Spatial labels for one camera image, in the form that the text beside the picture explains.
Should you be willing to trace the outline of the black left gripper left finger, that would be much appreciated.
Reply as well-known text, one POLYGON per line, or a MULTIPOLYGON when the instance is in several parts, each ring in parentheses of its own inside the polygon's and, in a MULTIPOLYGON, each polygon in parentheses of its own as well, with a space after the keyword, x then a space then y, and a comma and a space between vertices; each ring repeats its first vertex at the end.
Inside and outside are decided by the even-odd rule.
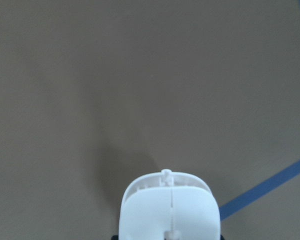
POLYGON ((118 235, 113 235, 110 240, 119 240, 119 236, 118 235))

